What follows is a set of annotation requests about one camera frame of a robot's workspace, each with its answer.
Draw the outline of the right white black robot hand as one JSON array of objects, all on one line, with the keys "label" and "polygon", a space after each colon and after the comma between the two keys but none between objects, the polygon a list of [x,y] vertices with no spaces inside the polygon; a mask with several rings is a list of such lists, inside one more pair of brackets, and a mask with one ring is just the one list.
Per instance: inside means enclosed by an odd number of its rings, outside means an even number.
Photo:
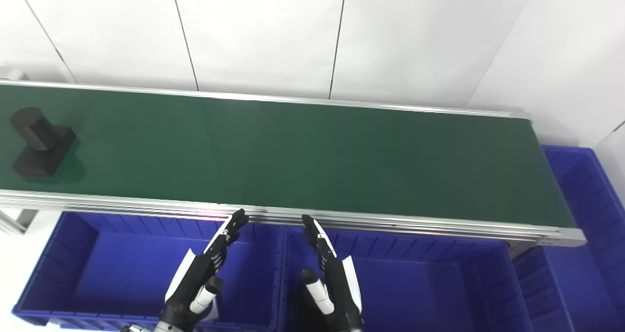
[{"label": "right white black robot hand", "polygon": [[299,326],[302,332],[363,332],[361,290],[351,256],[340,259],[322,226],[308,214],[303,232],[315,249],[320,272],[301,271],[298,287]]}]

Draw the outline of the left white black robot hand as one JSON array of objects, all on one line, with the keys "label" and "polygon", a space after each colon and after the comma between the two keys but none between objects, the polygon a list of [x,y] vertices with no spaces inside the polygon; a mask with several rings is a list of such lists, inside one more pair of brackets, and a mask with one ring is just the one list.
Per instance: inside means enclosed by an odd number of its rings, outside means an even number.
[{"label": "left white black robot hand", "polygon": [[166,292],[157,332],[193,332],[205,318],[223,287],[217,276],[225,264],[230,245],[249,221],[244,209],[237,210],[220,226],[199,255],[188,250]]}]

